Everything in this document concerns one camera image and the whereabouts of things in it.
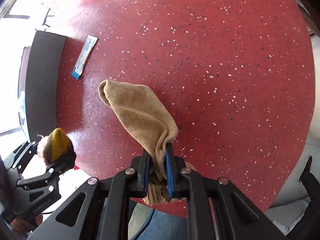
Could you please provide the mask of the person's left hand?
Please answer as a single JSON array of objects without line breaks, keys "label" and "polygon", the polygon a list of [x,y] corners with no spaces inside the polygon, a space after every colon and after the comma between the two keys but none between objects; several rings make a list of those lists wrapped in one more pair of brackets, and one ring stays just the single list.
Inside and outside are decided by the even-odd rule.
[{"label": "person's left hand", "polygon": [[43,214],[39,214],[34,218],[34,224],[29,223],[23,218],[16,217],[10,225],[19,233],[28,233],[34,230],[35,226],[39,226],[43,222]]}]

